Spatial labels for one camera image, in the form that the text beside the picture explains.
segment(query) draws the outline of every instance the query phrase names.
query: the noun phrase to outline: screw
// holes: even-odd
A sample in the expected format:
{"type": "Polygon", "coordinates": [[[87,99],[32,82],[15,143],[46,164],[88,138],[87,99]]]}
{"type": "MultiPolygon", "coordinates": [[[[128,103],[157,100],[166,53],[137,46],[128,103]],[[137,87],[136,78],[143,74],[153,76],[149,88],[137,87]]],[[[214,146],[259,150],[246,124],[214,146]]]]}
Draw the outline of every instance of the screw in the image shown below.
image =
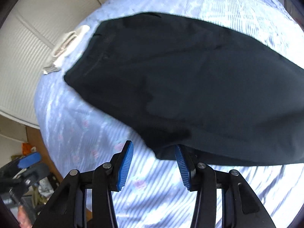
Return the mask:
{"type": "Polygon", "coordinates": [[[205,169],[205,168],[206,168],[206,165],[205,165],[204,163],[199,162],[199,163],[197,164],[197,167],[200,168],[200,169],[205,169]]]}
{"type": "Polygon", "coordinates": [[[76,176],[77,174],[78,174],[78,170],[75,170],[75,169],[74,169],[74,170],[71,170],[71,171],[70,171],[70,175],[71,175],[71,176],[76,176]]]}
{"type": "Polygon", "coordinates": [[[111,168],[112,167],[112,165],[111,165],[111,163],[104,163],[103,165],[102,165],[102,167],[103,168],[105,168],[105,169],[109,169],[109,168],[111,168]]]}
{"type": "Polygon", "coordinates": [[[231,170],[233,176],[238,176],[240,173],[237,170],[231,170]]]}

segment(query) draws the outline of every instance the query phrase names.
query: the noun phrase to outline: wall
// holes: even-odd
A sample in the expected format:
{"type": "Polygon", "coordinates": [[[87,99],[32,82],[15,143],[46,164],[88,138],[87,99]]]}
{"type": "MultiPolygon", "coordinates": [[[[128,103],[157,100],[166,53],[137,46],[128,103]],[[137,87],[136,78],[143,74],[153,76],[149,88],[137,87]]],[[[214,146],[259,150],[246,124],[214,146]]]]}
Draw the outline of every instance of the wall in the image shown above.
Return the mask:
{"type": "Polygon", "coordinates": [[[20,142],[27,142],[25,126],[1,115],[0,135],[20,142]]]}
{"type": "Polygon", "coordinates": [[[9,163],[12,155],[21,153],[21,142],[0,135],[0,167],[9,163]]]}

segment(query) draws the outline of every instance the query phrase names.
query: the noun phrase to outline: black cloth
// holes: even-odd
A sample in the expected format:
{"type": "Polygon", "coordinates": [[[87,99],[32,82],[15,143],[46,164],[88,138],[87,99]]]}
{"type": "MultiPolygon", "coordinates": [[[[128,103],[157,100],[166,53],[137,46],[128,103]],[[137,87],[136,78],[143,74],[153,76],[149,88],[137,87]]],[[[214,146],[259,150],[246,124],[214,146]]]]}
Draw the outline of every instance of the black cloth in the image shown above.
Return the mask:
{"type": "Polygon", "coordinates": [[[256,39],[163,13],[102,22],[64,80],[160,159],[304,162],[304,70],[256,39]]]}

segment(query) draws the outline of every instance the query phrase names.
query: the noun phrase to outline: mattress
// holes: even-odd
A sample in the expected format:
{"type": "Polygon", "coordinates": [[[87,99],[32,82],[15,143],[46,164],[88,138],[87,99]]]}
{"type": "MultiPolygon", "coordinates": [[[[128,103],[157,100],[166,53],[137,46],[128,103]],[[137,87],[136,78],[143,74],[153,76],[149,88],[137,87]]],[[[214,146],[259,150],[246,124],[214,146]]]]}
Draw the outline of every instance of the mattress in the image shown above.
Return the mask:
{"type": "MultiPolygon", "coordinates": [[[[250,35],[303,68],[304,33],[277,0],[108,0],[80,25],[90,31],[62,70],[42,76],[35,94],[41,133],[57,169],[94,170],[120,152],[126,140],[134,143],[127,183],[113,194],[120,227],[189,227],[195,192],[183,186],[177,163],[161,161],[130,127],[84,102],[63,81],[65,72],[85,51],[103,20],[155,11],[209,21],[250,35]]],[[[237,169],[258,195],[277,228],[286,228],[304,203],[304,164],[268,167],[212,166],[237,169]]],[[[91,209],[91,193],[87,207],[91,209]]],[[[218,192],[216,227],[221,224],[218,192]]]]}

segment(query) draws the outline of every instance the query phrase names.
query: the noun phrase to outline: black clamp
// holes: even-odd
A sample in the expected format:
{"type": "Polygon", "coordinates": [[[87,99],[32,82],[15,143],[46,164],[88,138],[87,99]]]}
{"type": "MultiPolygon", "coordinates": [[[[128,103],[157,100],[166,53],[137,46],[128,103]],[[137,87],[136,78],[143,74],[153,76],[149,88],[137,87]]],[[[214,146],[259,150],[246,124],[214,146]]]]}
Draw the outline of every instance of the black clamp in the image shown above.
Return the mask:
{"type": "Polygon", "coordinates": [[[37,210],[29,205],[23,196],[31,185],[50,174],[45,163],[40,162],[38,152],[15,159],[0,168],[0,197],[8,209],[23,206],[31,222],[36,219],[37,210]]]}
{"type": "MultiPolygon", "coordinates": [[[[214,228],[216,189],[222,189],[222,228],[276,228],[259,198],[237,170],[213,170],[182,145],[175,156],[184,185],[197,191],[191,228],[214,228]]],[[[86,189],[92,189],[93,227],[118,228],[111,191],[125,185],[133,157],[127,141],[121,153],[94,171],[71,170],[53,193],[33,228],[86,228],[86,189]]]]}
{"type": "Polygon", "coordinates": [[[222,189],[222,228],[276,228],[255,192],[237,170],[213,170],[189,154],[186,147],[175,147],[175,157],[184,185],[197,191],[191,228],[214,228],[216,189],[222,189]]]}

